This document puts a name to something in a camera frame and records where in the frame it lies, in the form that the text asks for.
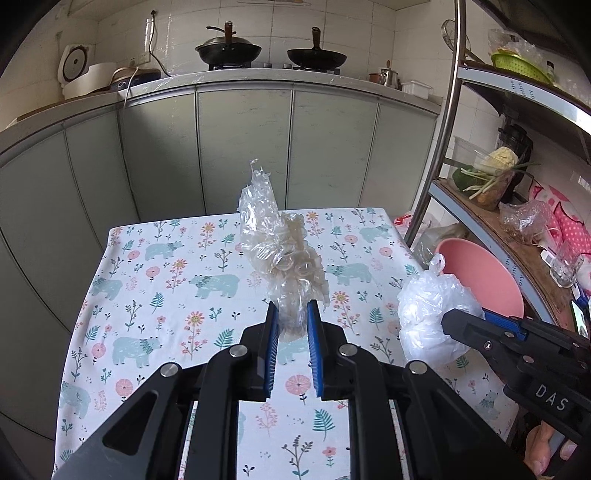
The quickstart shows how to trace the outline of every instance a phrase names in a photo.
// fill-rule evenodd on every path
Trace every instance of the pink bowl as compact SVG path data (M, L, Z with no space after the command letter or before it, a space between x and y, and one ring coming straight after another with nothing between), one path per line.
M443 273L470 287L483 308L523 318L523 297L511 274L493 254L462 238L448 238L435 249L445 257Z

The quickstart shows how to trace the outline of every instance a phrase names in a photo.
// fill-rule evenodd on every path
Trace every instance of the human hand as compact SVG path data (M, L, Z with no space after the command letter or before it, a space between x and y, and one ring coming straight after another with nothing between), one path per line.
M546 422L534 427L527 435L525 441L525 464L533 471L535 476L540 476L548 468L552 452L550 450L550 438L554 429ZM573 454L576 444L568 440L560 449L560 458L568 460Z

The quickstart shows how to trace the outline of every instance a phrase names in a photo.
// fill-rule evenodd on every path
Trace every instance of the wall outlet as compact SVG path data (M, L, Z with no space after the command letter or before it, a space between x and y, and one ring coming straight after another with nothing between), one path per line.
M140 53L136 57L133 57L129 61L129 66L130 67L139 67L140 65L144 65L145 63L149 63L149 62L150 62L150 52L145 51L145 52Z

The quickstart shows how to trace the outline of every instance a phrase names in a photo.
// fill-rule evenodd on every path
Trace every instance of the tablecloth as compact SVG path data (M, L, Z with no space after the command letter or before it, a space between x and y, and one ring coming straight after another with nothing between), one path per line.
M419 265L385 211L299 213L330 284L323 320L341 325L349 342L380 361L404 365L397 295ZM110 231L64 367L55 469L160 365L207 362L264 321L266 283L239 242L237 213ZM241 403L238 478L349 475L347 402L316 398L309 359L307 338L281 343L271 398ZM437 371L506 437L517 406L478 352Z

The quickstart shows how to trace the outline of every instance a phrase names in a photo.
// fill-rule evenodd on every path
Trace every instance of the phone screen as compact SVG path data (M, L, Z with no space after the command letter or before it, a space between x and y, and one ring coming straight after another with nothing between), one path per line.
M574 324L577 327L577 333L589 338L589 329L587 328L587 322L585 322L585 315L583 310L573 301L570 301L570 308L573 311Z

